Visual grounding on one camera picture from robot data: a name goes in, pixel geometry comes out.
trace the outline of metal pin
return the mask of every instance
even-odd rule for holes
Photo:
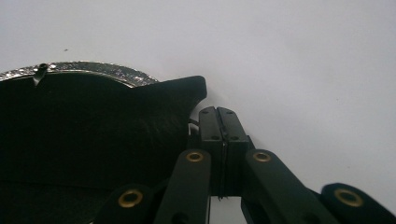
[[[33,82],[35,83],[35,87],[37,87],[38,83],[44,78],[47,74],[49,66],[46,63],[42,63],[38,66],[37,71],[33,75]]]

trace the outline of silver foil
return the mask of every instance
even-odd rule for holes
[[[0,81],[14,77],[32,76],[38,65],[23,67],[5,73],[0,73]],[[158,82],[157,79],[145,73],[134,70],[133,68],[117,65],[114,63],[94,63],[94,62],[63,62],[48,63],[49,75],[51,72],[88,72],[99,76],[114,78],[126,83],[130,87],[145,86]]]

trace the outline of black object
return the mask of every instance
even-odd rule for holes
[[[241,196],[254,224],[396,223],[358,189],[304,187],[232,110],[203,109],[189,134],[202,77],[130,89],[43,65],[35,79],[0,82],[0,223],[207,223],[210,195]]]

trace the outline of black fabric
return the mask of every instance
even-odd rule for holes
[[[1,183],[2,224],[89,224],[111,190]]]
[[[133,89],[75,73],[48,75],[36,88],[31,78],[0,82],[3,214],[12,182],[102,190],[155,186],[186,148],[190,113],[205,97],[202,77]]]

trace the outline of white surface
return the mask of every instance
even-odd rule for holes
[[[0,70],[86,60],[203,76],[200,107],[234,110],[309,188],[347,183],[395,214],[395,12],[390,0],[1,1]],[[211,223],[242,223],[226,203]]]

